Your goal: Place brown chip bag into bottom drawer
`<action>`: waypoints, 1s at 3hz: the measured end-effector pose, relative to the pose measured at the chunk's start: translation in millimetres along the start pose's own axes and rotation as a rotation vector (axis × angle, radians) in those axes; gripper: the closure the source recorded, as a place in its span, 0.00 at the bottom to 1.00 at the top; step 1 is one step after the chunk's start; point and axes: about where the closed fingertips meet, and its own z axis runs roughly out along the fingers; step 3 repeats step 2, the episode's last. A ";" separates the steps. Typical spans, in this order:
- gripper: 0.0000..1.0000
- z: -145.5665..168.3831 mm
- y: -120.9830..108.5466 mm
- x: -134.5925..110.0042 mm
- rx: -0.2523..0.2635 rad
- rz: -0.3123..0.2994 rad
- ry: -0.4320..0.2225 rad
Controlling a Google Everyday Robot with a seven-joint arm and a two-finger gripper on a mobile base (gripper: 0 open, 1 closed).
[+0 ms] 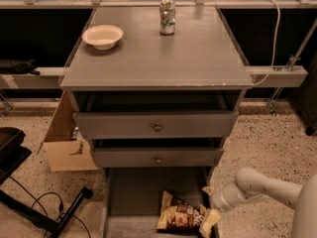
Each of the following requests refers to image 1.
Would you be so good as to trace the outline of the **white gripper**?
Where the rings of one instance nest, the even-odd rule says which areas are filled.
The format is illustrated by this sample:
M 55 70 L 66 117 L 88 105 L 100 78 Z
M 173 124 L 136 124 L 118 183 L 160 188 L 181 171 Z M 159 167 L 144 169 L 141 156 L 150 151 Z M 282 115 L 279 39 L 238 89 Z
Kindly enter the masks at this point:
M 208 209 L 204 215 L 199 232 L 203 238 L 210 238 L 212 227 L 221 219 L 221 212 L 233 210 L 238 203 L 238 189 L 231 181 L 217 186 L 204 186 L 202 190 L 210 196 L 210 205 L 215 209 Z

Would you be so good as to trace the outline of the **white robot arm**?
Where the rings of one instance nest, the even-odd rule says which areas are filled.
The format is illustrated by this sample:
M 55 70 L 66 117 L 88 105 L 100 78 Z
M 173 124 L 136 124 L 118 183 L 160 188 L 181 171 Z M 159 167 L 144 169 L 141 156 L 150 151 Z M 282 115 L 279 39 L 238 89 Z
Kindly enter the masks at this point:
M 272 198 L 294 210 L 290 238 L 317 238 L 317 175 L 305 184 L 269 178 L 252 168 L 241 168 L 225 185 L 204 186 L 209 205 L 218 214 L 241 204 Z

